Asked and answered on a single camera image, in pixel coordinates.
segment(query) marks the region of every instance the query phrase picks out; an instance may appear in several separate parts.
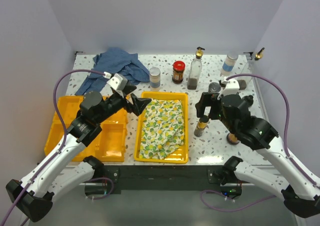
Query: lemon print fabric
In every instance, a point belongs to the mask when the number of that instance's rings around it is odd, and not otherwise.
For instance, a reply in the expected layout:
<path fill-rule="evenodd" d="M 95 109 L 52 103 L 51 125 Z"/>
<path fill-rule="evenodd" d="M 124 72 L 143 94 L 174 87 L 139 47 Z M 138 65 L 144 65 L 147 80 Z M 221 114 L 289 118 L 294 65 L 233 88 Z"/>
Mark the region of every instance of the lemon print fabric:
<path fill-rule="evenodd" d="M 184 114 L 179 100 L 155 100 L 146 107 L 139 158 L 164 159 L 184 144 Z"/>

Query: black cap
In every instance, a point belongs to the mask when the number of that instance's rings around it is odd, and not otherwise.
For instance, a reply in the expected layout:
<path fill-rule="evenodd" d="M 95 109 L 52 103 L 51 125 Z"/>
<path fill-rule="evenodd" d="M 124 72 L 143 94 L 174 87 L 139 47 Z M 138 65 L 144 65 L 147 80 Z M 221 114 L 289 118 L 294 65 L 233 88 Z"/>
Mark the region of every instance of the black cap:
<path fill-rule="evenodd" d="M 245 100 L 249 104 L 249 107 L 251 107 L 254 103 L 253 95 L 244 96 L 242 99 Z"/>
<path fill-rule="evenodd" d="M 208 116 L 203 116 L 202 118 L 200 118 L 199 122 L 204 122 L 204 123 L 209 122 Z"/>

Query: spice jar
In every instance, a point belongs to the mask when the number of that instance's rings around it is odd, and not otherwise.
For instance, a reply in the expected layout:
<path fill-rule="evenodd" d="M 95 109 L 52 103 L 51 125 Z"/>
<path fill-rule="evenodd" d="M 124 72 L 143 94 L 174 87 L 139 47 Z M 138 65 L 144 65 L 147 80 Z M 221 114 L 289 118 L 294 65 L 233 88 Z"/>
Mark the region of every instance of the spice jar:
<path fill-rule="evenodd" d="M 208 116 L 203 116 L 202 118 L 200 118 L 199 122 L 196 125 L 195 132 L 194 132 L 194 135 L 196 137 L 201 137 L 201 135 L 203 134 L 203 131 L 205 130 L 208 122 L 209 122 L 209 117 Z"/>
<path fill-rule="evenodd" d="M 221 86 L 218 82 L 211 82 L 209 84 L 208 92 L 209 93 L 219 93 L 221 90 Z"/>
<path fill-rule="evenodd" d="M 220 76 L 230 75 L 232 69 L 234 68 L 236 61 L 238 60 L 239 55 L 235 52 L 229 52 L 225 58 L 224 64 L 221 68 Z"/>
<path fill-rule="evenodd" d="M 160 69 L 152 67 L 149 70 L 150 88 L 152 91 L 159 91 L 160 89 Z"/>
<path fill-rule="evenodd" d="M 186 65 L 182 61 L 176 61 L 173 64 L 173 76 L 172 80 L 176 84 L 180 84 L 184 80 L 184 72 Z"/>

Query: glass bottle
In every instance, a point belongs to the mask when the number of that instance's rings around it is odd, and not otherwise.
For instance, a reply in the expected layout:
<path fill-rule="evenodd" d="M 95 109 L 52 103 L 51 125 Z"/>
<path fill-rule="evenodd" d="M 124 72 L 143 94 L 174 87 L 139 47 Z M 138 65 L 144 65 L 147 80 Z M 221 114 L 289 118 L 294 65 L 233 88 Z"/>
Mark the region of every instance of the glass bottle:
<path fill-rule="evenodd" d="M 252 74 L 254 71 L 255 62 L 260 60 L 262 57 L 264 57 L 264 50 L 265 48 L 263 47 L 258 53 L 256 53 L 254 60 L 248 61 L 243 67 L 240 74 Z M 252 78 L 253 77 L 250 77 L 250 76 L 239 77 L 238 82 L 239 82 L 240 90 L 245 89 L 249 85 Z"/>
<path fill-rule="evenodd" d="M 190 73 L 189 73 L 188 83 L 187 83 L 187 88 L 189 90 L 195 90 L 199 82 L 199 78 L 202 70 L 201 58 L 204 54 L 202 50 L 205 50 L 205 49 L 201 47 L 197 48 L 197 51 L 195 52 L 195 58 L 192 60 L 190 65 Z"/>

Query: blue towel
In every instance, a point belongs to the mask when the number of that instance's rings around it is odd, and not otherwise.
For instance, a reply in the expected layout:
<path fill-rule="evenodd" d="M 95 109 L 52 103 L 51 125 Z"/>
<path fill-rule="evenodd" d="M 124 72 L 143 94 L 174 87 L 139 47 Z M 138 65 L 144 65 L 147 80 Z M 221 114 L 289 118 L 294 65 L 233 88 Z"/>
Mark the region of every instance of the blue towel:
<path fill-rule="evenodd" d="M 132 85 L 139 82 L 149 82 L 148 69 L 138 60 L 138 54 L 129 54 L 128 52 L 111 47 L 105 53 L 96 55 L 93 59 L 93 70 L 99 72 L 119 73 L 126 77 Z M 80 88 L 75 93 L 84 95 L 89 91 L 101 91 L 105 87 L 108 79 L 102 75 L 91 73 Z"/>

